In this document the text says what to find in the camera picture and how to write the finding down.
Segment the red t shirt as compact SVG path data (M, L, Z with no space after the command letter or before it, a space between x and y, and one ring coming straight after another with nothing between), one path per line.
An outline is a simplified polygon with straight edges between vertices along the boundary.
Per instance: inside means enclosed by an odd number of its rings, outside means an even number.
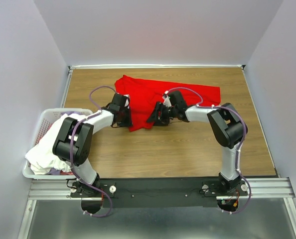
M172 88L179 88L188 105L200 103L202 106L211 106L219 105L221 102L220 88L215 86L147 80L123 75L115 82L115 88L118 93L130 96L133 122L129 127L130 132L152 128L153 123L147 123L146 120L156 102L163 101L164 92Z

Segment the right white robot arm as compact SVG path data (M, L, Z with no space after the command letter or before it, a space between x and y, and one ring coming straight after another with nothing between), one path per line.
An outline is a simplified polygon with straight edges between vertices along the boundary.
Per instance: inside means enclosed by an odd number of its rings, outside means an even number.
M184 87L165 91L163 102L156 102L147 123L167 126L172 119L183 122L208 122L216 141L222 148L222 167L218 175L218 190L229 195L241 185L240 154L248 128L232 104L202 106L203 98L188 105L181 93Z

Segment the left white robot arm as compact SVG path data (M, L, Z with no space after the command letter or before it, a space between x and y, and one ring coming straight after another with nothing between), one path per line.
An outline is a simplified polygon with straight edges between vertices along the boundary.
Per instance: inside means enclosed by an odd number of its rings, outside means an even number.
M98 193L100 180L88 159L92 137L115 124L132 125L129 95L115 93L110 103L83 119L66 117L55 139L52 153L70 166L73 175L83 183L82 191L89 197Z

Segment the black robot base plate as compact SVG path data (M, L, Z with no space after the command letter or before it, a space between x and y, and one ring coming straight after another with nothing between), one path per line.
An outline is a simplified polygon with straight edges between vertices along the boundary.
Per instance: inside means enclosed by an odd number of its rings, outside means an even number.
M234 213L240 197L248 196L241 178L226 183L219 177L101 179L92 187L76 181L70 191L93 216L104 209L198 206Z

